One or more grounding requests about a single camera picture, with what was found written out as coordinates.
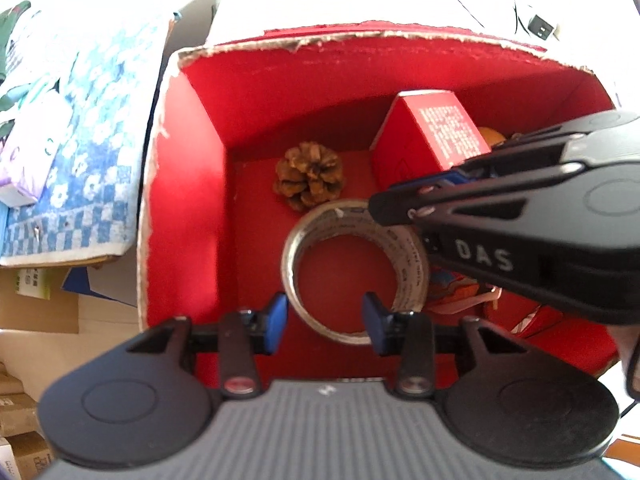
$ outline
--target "pine cone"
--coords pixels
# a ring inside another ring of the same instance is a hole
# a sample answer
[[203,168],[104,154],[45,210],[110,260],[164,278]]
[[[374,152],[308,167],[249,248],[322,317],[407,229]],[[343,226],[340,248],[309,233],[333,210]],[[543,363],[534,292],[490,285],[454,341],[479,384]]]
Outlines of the pine cone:
[[276,164],[273,190],[287,197],[295,211],[336,200],[344,187],[342,161],[334,150],[317,142],[300,142]]

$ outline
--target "torn cardboard edge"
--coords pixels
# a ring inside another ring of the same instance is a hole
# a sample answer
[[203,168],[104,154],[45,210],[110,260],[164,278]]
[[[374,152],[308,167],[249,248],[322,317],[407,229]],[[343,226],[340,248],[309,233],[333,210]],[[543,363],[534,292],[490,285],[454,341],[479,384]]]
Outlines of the torn cardboard edge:
[[603,91],[607,93],[611,107],[615,108],[610,94],[603,83],[597,78],[595,73],[585,65],[577,65],[569,59],[547,55],[539,49],[531,48],[510,40],[501,40],[491,36],[482,36],[471,31],[454,32],[415,32],[405,30],[364,30],[351,32],[331,32],[327,34],[313,34],[310,36],[296,36],[284,38],[267,38],[257,40],[238,41],[237,43],[227,43],[216,46],[198,46],[193,48],[183,48],[171,54],[166,71],[162,77],[159,89],[158,102],[154,111],[154,120],[150,132],[149,147],[146,152],[145,167],[142,178],[142,200],[140,202],[140,220],[138,223],[138,244],[137,244],[137,272],[136,289],[138,296],[138,325],[139,329],[148,328],[148,275],[147,257],[149,252],[148,240],[152,235],[152,219],[148,202],[150,200],[151,185],[158,172],[158,135],[167,137],[164,129],[164,107],[166,96],[172,78],[178,77],[183,69],[192,65],[202,57],[212,57],[218,54],[226,54],[238,51],[263,51],[283,49],[296,52],[306,46],[322,46],[328,42],[345,42],[360,38],[404,38],[406,40],[453,40],[460,43],[483,43],[491,46],[498,46],[506,50],[521,52],[530,55],[533,59],[548,60],[555,62],[561,67],[571,68],[583,73],[587,73],[597,79]]

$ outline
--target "red paper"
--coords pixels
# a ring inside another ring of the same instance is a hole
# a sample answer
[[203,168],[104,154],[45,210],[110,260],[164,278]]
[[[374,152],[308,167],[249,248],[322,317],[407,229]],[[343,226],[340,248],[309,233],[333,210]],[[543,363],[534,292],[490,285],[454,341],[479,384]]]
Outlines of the red paper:
[[400,92],[372,145],[380,189],[491,151],[453,92]]
[[[230,310],[260,309],[282,290],[282,248],[301,215],[271,191],[277,160],[303,140],[320,142],[342,157],[343,196],[368,198],[379,190],[370,146],[404,89],[454,91],[475,124],[507,135],[612,107],[592,73],[486,38],[427,30],[321,40],[199,50],[184,58],[178,75],[175,66],[167,71],[140,218],[139,302],[150,326],[173,316],[213,322]],[[362,294],[374,290],[388,304],[395,274],[375,247],[337,241],[305,257],[303,300],[332,328],[360,330]],[[586,333],[591,357],[580,360],[574,354],[583,346],[574,341],[584,342],[582,332],[561,325],[536,335],[553,354],[589,372],[615,355],[606,330],[593,329]],[[217,380],[215,359],[198,358],[197,375],[209,385]],[[265,382],[392,378],[398,366],[397,357],[322,337],[294,312],[278,352],[257,361]],[[438,356],[437,373],[440,387],[455,379],[452,356]]]

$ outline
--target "blue patterned towel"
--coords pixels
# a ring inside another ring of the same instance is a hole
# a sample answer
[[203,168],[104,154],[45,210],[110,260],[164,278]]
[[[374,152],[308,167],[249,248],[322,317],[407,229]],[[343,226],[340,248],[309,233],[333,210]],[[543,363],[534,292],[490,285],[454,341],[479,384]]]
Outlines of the blue patterned towel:
[[84,44],[60,93],[72,105],[40,201],[9,211],[0,265],[122,255],[136,237],[147,121],[171,17],[129,18]]

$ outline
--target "gray ribbed surface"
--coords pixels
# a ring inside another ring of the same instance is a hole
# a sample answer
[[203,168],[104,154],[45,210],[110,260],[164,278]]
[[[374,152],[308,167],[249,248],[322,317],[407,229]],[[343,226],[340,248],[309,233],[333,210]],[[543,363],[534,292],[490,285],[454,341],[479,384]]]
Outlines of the gray ribbed surface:
[[225,403],[215,424],[190,448],[168,460],[122,472],[88,471],[61,462],[41,478],[607,480],[619,477],[599,460],[542,472],[496,464],[454,439],[433,407],[391,397],[381,383],[277,381],[258,399]]

